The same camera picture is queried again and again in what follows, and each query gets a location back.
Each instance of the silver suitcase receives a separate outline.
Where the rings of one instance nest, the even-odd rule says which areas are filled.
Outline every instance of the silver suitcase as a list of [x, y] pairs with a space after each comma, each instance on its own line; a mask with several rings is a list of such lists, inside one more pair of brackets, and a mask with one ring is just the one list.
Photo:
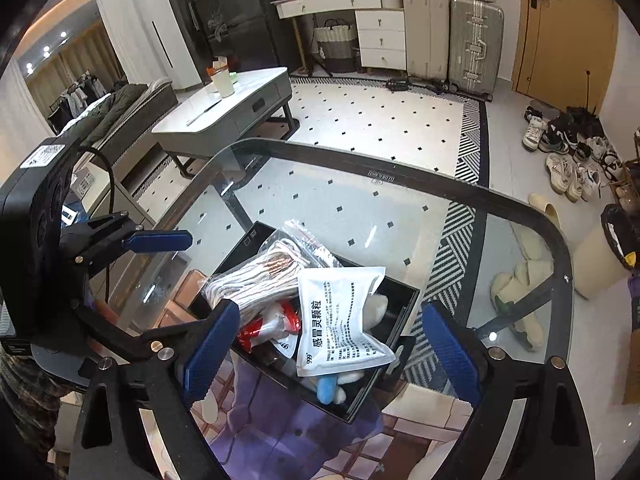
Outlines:
[[492, 99], [498, 77], [504, 13], [480, 0], [451, 1], [449, 91]]
[[422, 79], [447, 78], [451, 0], [403, 0], [406, 71]]

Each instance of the white sneaker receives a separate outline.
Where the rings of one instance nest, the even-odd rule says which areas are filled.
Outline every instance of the white sneaker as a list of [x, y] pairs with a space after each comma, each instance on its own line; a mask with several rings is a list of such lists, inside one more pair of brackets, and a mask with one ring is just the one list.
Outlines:
[[527, 132], [522, 137], [522, 143], [525, 148], [532, 152], [538, 148], [540, 137], [545, 131], [545, 122], [539, 117], [533, 116], [529, 121]]
[[564, 158], [564, 156], [550, 153], [545, 161], [546, 170], [551, 178], [551, 187], [560, 195], [566, 193], [569, 189], [569, 183], [572, 177], [572, 165]]
[[591, 148], [591, 158], [596, 162], [600, 162], [602, 156], [607, 153], [609, 145], [602, 137], [591, 137], [587, 139], [587, 146]]
[[582, 176], [582, 199], [588, 202], [600, 188], [600, 172], [597, 168], [585, 168]]
[[582, 196], [584, 187], [584, 173], [586, 168], [582, 164], [577, 164], [575, 167], [573, 164], [569, 165], [571, 179], [569, 180], [569, 187], [566, 190], [566, 197], [571, 202], [578, 202]]

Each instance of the blue gripper pad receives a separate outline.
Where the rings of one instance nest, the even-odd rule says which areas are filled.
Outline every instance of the blue gripper pad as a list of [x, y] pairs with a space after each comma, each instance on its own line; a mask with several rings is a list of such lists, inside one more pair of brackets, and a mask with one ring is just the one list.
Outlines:
[[422, 330], [458, 397], [476, 408], [481, 399], [478, 370], [433, 303], [422, 306]]
[[239, 328], [240, 311], [235, 303], [229, 301], [184, 366], [182, 400], [186, 406], [191, 406], [196, 400], [202, 400], [207, 395], [207, 390], [231, 348]]

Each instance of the black refrigerator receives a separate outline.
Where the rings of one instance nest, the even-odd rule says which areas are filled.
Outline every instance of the black refrigerator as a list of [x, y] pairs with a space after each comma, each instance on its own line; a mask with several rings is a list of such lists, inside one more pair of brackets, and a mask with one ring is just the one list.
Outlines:
[[280, 20], [273, 0], [169, 0], [203, 82], [213, 56], [227, 56], [237, 72], [300, 66], [290, 20]]

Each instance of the white desk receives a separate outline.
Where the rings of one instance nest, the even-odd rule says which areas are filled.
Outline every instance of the white desk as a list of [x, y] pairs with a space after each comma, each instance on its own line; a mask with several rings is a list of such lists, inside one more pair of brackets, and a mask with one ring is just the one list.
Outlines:
[[[240, 72], [234, 90], [234, 94], [221, 99], [210, 83], [151, 130], [184, 177], [193, 176], [186, 171], [190, 162], [183, 165], [178, 155], [192, 160], [211, 158], [264, 121], [288, 123], [284, 137], [298, 129], [300, 123], [291, 116], [288, 105], [291, 83], [286, 68]], [[285, 117], [271, 117], [279, 108], [283, 108]]]
[[292, 20], [302, 67], [307, 73], [309, 68], [296, 18], [332, 10], [355, 10], [364, 67], [406, 69], [402, 0], [280, 0], [273, 5], [281, 20]]

